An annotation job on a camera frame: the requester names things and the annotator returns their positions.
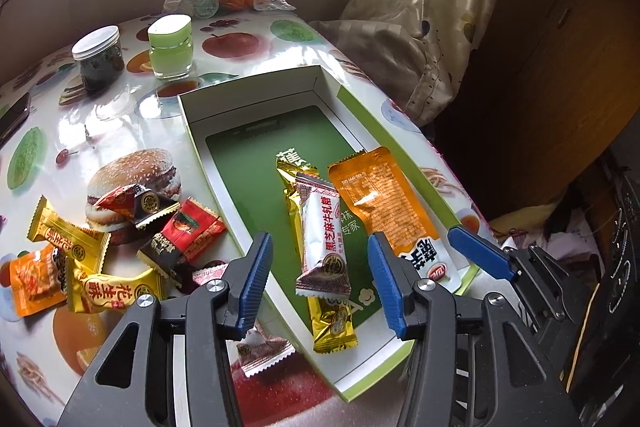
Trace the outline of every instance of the beige curtain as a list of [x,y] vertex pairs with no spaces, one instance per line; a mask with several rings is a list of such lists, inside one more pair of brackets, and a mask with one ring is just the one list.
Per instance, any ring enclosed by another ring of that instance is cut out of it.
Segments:
[[496,0],[350,0],[312,23],[417,123],[453,100]]

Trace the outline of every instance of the fruit pattern tablecloth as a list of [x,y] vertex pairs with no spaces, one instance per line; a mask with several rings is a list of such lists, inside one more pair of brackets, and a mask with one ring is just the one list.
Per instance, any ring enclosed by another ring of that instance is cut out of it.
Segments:
[[[157,18],[143,16],[118,25],[126,70],[97,96],[87,97],[82,89],[70,53],[72,43],[0,87],[0,114],[27,91],[33,100],[26,123],[0,150],[0,369],[46,427],[56,425],[84,369],[121,315],[73,314],[63,305],[24,319],[15,314],[8,263],[22,252],[42,247],[26,238],[41,194],[63,217],[84,224],[91,197],[88,185],[98,169],[127,154],[160,148],[171,163],[172,182],[179,184],[174,187],[176,197],[184,201],[194,196],[215,208],[180,118],[178,94],[238,76],[310,64],[323,65],[347,88],[350,83],[370,82],[293,13],[239,12],[194,21],[193,70],[179,84],[163,84],[146,65],[146,30]],[[391,100],[385,99],[379,110],[394,132],[419,133]],[[435,151],[433,158],[433,164],[423,170],[436,188],[446,199],[468,201]],[[485,226],[473,205],[464,201],[458,217]],[[135,256],[140,241],[144,238],[133,237],[110,247],[104,272],[132,277],[146,269]],[[228,260],[235,252],[235,244],[225,235],[201,262]],[[360,420],[367,425],[390,421],[388,408],[372,416],[370,407],[342,404],[299,354],[247,379],[235,362],[236,350],[229,352],[242,415],[249,426],[277,421],[324,425],[323,418],[337,417],[353,417],[354,425],[360,425]],[[395,396],[393,404],[388,404],[391,417],[401,402],[396,394],[390,391],[389,396]]]

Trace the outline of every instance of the green jar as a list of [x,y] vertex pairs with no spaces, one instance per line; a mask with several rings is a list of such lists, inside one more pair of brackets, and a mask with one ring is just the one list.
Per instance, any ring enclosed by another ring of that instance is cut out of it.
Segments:
[[148,30],[149,59],[160,80],[187,76],[193,64],[191,17],[174,14],[158,19]]

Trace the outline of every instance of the wooden cabinet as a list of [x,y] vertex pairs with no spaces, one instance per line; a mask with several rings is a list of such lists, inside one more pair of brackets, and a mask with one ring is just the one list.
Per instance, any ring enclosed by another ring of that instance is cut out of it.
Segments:
[[542,204],[640,107],[640,0],[498,0],[436,144],[487,217]]

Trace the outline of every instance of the blue gripper pad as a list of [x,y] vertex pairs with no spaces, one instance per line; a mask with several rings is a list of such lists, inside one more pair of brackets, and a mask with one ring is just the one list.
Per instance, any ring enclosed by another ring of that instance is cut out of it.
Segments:
[[258,232],[249,252],[231,261],[222,276],[229,284],[228,311],[237,315],[235,326],[226,321],[225,325],[235,328],[240,338],[254,327],[272,262],[271,235]]
[[460,226],[452,227],[447,233],[447,238],[453,248],[469,261],[476,263],[494,279],[512,281],[516,277],[516,272],[511,268],[509,260],[498,247],[486,239]]
[[[397,258],[393,254],[393,251],[391,251],[392,259],[388,259],[388,252],[385,253],[385,249],[380,245],[376,235],[375,233],[371,234],[367,243],[369,268],[373,275],[373,280],[376,283],[380,302],[382,302],[382,307],[385,311],[386,323],[389,329],[393,330],[399,339],[403,339],[408,327],[404,318],[402,292],[394,276],[395,270],[389,265],[389,263],[394,263]],[[404,277],[402,272],[399,274],[396,273],[396,275],[398,277]]]

